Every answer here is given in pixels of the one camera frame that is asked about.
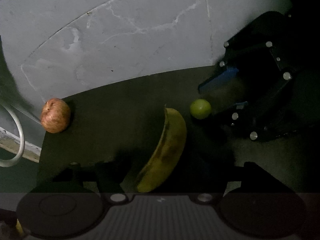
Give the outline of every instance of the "green round fruit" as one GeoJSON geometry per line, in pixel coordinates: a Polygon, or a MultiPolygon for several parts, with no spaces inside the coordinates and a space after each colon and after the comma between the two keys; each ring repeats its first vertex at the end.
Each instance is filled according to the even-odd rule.
{"type": "Polygon", "coordinates": [[[190,105],[190,113],[196,119],[204,119],[211,113],[211,105],[207,100],[197,99],[190,105]]]}

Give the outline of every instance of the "black circular disc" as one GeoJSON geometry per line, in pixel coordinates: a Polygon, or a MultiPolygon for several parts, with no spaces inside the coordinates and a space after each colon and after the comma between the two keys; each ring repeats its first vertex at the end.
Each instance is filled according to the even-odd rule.
{"type": "Polygon", "coordinates": [[[84,233],[102,211],[102,200],[94,192],[71,182],[53,182],[25,195],[17,217],[33,235],[65,238],[84,233]]]}
{"type": "Polygon", "coordinates": [[[233,228],[247,235],[279,238],[293,234],[302,226],[306,207],[295,193],[234,190],[222,198],[220,213],[233,228]]]}

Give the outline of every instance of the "red apple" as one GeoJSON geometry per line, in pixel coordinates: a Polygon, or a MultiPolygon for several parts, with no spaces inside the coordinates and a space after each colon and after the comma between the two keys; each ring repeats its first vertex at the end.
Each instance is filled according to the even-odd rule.
{"type": "Polygon", "coordinates": [[[41,124],[47,132],[62,132],[69,125],[70,114],[71,110],[66,102],[59,98],[51,98],[42,108],[41,124]]]}

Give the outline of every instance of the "white baseboard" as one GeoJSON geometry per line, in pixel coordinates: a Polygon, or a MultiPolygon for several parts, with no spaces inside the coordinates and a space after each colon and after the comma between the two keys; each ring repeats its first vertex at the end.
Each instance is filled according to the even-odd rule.
{"type": "MultiPolygon", "coordinates": [[[[18,136],[6,131],[0,127],[0,147],[8,152],[17,154],[20,146],[20,139],[18,136]]],[[[32,143],[25,142],[25,150],[23,157],[38,163],[40,158],[41,148],[32,143]]]]}

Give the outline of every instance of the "ribbed gray panel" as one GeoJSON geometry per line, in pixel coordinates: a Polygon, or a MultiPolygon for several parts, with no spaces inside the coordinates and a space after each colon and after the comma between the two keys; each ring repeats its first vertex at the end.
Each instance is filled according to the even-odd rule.
{"type": "MultiPolygon", "coordinates": [[[[103,221],[76,240],[249,240],[227,227],[210,206],[188,196],[136,196],[112,207],[103,221]]],[[[282,238],[298,240],[297,236],[282,238]]]]}

